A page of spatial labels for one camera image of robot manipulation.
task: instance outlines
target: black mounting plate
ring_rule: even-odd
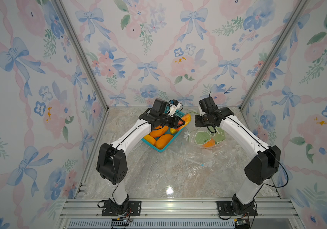
[[[217,209],[219,216],[230,216],[232,213],[233,207],[231,206],[232,201],[217,201]],[[257,211],[255,210],[255,204],[252,203],[250,207],[247,209],[249,216],[257,216]]]
[[[132,209],[131,216],[140,216],[142,201],[128,201],[128,207]],[[120,216],[117,215],[110,204],[110,201],[105,201],[102,208],[102,216]]]

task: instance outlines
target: wire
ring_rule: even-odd
[[[254,204],[255,204],[255,213],[256,213],[256,209],[257,209],[257,203],[254,201]],[[256,214],[254,214],[254,218],[253,218],[253,220],[252,220],[252,223],[251,223],[251,225],[250,225],[250,228],[249,228],[249,229],[251,229],[251,228],[252,228],[252,226],[254,225],[255,215],[256,215]]]
[[[118,174],[117,174],[117,171],[115,170],[115,165],[114,165],[114,157],[115,157],[115,152],[116,152],[117,148],[118,147],[115,148],[114,153],[113,153],[113,168],[114,168],[114,175],[117,177],[117,183],[118,183],[118,185],[116,186],[116,188],[114,189],[113,193],[111,194],[111,196],[113,197],[113,200],[114,200],[115,204],[117,204],[117,202],[115,201],[113,195],[115,193],[115,190],[117,190],[117,188],[119,187]]]
[[[229,220],[229,219],[232,217],[232,215],[233,215],[233,211],[234,211],[234,208],[232,209],[232,212],[231,212],[231,215],[230,215],[230,217],[228,217],[228,218],[226,218],[226,219],[224,219],[224,218],[221,218],[221,217],[220,217],[220,213],[219,213],[219,211],[218,211],[218,217],[219,217],[220,219],[222,219],[222,220]]]
[[[284,186],[286,186],[289,182],[289,176],[288,176],[288,173],[287,171],[285,170],[284,166],[280,163],[280,161],[278,161],[278,159],[269,151],[269,149],[267,149],[265,146],[263,146],[260,142],[257,141],[256,138],[254,138],[242,125],[238,124],[236,121],[234,121],[232,118],[230,118],[229,116],[227,116],[226,118],[229,118],[230,120],[232,120],[234,123],[236,123],[238,126],[241,126],[242,129],[244,129],[259,145],[261,145],[267,152],[269,152],[269,154],[271,156],[274,157],[274,159],[280,164],[280,166],[283,168],[283,170],[285,171],[285,175],[287,176],[287,182],[282,185],[282,186],[272,186],[270,184],[263,184],[263,185],[267,185],[267,186],[270,186],[270,187],[273,187],[273,188],[283,188]]]
[[[98,207],[98,208],[103,208],[104,206],[100,207],[99,204],[100,204],[101,202],[103,202],[103,201],[105,202],[105,201],[107,201],[107,200],[108,200],[108,199],[106,199],[106,200],[100,200],[100,201],[97,203],[97,207]]]

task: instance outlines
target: black cable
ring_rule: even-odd
[[[108,200],[108,199],[106,199],[106,200],[100,200],[100,201],[97,203],[97,207],[98,207],[98,208],[103,208],[104,206],[100,207],[99,204],[100,204],[101,202],[103,202],[103,201],[105,202],[105,201],[107,201],[107,200]]]
[[[213,127],[213,129],[214,129],[214,132],[212,132],[210,129],[209,129],[209,126],[207,126],[207,129],[208,129],[208,131],[209,132],[211,132],[212,134],[215,134],[215,133],[217,133],[217,130],[216,130],[216,128],[215,127]]]
[[[226,117],[226,118],[229,118],[230,120],[232,120],[234,123],[236,123],[238,126],[240,126],[242,129],[244,129],[259,145],[261,145],[267,152],[269,152],[269,154],[271,155],[271,156],[273,156],[274,157],[274,159],[279,163],[279,165],[283,168],[283,170],[285,171],[285,174],[287,175],[287,182],[284,184],[284,185],[282,185],[282,186],[272,186],[272,185],[270,185],[270,184],[263,184],[263,185],[267,185],[267,186],[270,186],[270,187],[273,187],[273,188],[283,188],[284,186],[286,186],[287,184],[288,184],[288,182],[289,182],[289,176],[288,176],[288,173],[287,173],[287,171],[285,170],[285,168],[283,167],[283,165],[280,163],[280,161],[278,161],[278,159],[269,151],[269,149],[267,149],[265,146],[263,146],[260,142],[258,142],[257,141],[257,139],[256,138],[254,138],[243,126],[241,126],[240,124],[238,124],[236,121],[234,121],[232,118],[230,118],[230,117]]]
[[[256,209],[257,209],[257,203],[254,201],[254,204],[255,204],[255,212],[256,212]],[[252,226],[254,225],[255,216],[256,216],[256,214],[254,214],[254,218],[253,218],[253,220],[252,220],[252,223],[251,223],[251,225],[250,225],[250,228],[249,228],[249,229],[251,229],[251,228],[252,228]]]
[[[231,215],[230,215],[230,217],[228,217],[227,219],[221,218],[221,217],[220,217],[220,211],[218,211],[218,217],[219,217],[220,219],[222,219],[222,220],[229,220],[229,219],[233,216],[233,211],[234,211],[234,208],[232,208]],[[245,215],[246,215],[246,213],[245,213],[242,217],[240,217],[240,218],[234,218],[234,219],[242,219],[243,217],[245,217]]]
[[[113,168],[114,168],[114,175],[115,175],[115,176],[117,177],[117,179],[118,179],[118,174],[117,174],[117,171],[115,170],[115,165],[114,165],[114,157],[115,157],[115,152],[116,152],[117,148],[118,148],[118,147],[115,148],[114,153],[113,153]],[[117,202],[115,201],[113,195],[114,195],[115,190],[117,190],[117,188],[118,188],[118,186],[119,186],[119,180],[117,180],[117,183],[118,183],[117,187],[114,189],[113,193],[111,194],[111,196],[113,197],[113,200],[114,200],[115,204],[116,204]]]

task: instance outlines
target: clear plastic bag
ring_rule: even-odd
[[[222,172],[236,163],[235,156],[226,150],[225,137],[221,138],[223,140],[219,144],[212,147],[203,147],[203,145],[197,144],[195,136],[201,131],[204,131],[203,127],[195,128],[188,125],[167,148],[170,153],[185,159],[185,167],[189,177],[195,176],[204,168],[211,171],[217,169]]]
[[[189,141],[190,134],[184,128],[175,141],[167,149],[169,152],[185,159],[185,166],[190,177],[194,176],[197,170],[209,167],[214,164],[213,152],[211,149],[202,148]]]

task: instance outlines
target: vent grille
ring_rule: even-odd
[[[110,219],[71,219],[68,229],[95,229],[95,228],[107,228],[111,226],[115,228],[119,225],[125,224],[125,222],[111,221]],[[133,222],[129,223],[129,228],[235,228],[234,220],[220,220],[220,219],[133,219]]]

